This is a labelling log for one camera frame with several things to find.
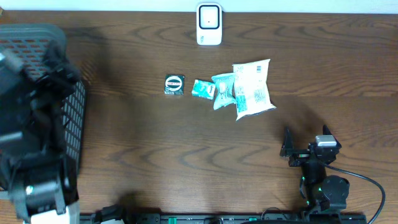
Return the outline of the teal small snack packet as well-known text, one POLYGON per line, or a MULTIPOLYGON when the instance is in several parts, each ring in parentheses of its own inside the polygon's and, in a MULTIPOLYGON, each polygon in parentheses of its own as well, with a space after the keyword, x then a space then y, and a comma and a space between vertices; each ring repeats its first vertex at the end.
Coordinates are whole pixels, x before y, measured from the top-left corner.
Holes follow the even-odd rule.
POLYGON ((218 110, 230 104, 236 104, 236 99, 233 96, 235 78, 235 73, 219 74, 211 78, 217 89, 217 95, 213 105, 214 110, 218 110))

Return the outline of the round black white container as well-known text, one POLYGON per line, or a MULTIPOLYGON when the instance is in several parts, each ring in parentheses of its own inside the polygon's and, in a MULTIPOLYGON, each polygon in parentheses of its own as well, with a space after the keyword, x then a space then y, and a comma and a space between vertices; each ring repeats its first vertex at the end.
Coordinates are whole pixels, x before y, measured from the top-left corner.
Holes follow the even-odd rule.
POLYGON ((184 83, 184 75, 166 75, 164 93, 166 95, 183 95, 184 83))

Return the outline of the cream snack bag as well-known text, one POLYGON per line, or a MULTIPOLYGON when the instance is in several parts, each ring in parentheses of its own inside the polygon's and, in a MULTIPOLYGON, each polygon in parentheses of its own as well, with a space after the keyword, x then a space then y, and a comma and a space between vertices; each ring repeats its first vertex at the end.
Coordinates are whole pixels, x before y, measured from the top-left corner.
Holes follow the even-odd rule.
POLYGON ((237 118, 274 110, 267 87, 270 59, 249 63, 234 63, 236 74, 234 93, 236 99, 237 118))

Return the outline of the teal gum box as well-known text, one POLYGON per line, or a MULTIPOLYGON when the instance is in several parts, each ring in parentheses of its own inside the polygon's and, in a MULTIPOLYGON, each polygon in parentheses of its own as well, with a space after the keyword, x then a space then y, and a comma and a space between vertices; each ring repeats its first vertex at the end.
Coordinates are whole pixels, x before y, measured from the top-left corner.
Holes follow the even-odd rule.
POLYGON ((203 80, 195 80, 192 95, 200 98, 212 100, 215 94, 215 84, 203 80))

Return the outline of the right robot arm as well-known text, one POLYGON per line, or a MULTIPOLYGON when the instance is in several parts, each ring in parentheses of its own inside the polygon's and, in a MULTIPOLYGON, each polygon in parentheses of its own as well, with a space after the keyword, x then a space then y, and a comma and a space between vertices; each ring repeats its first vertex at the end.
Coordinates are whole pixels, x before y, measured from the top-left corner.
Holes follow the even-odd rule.
POLYGON ((290 131, 285 129, 280 156, 289 159, 289 166, 301 168, 300 193, 307 201, 302 219, 319 220, 327 215, 339 218, 340 211, 346 208, 348 180, 326 174, 326 166, 336 160, 340 149, 341 144, 326 125, 323 134, 316 136, 306 149, 297 149, 290 131))

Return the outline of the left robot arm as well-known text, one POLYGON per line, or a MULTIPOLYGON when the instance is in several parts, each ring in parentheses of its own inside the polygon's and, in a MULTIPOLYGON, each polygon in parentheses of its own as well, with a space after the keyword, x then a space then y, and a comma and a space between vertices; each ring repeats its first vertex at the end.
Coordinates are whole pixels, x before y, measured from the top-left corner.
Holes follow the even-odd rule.
POLYGON ((24 223, 79 223, 76 162, 67 155, 62 106, 79 71, 51 41, 34 80, 1 50, 1 187, 24 223))

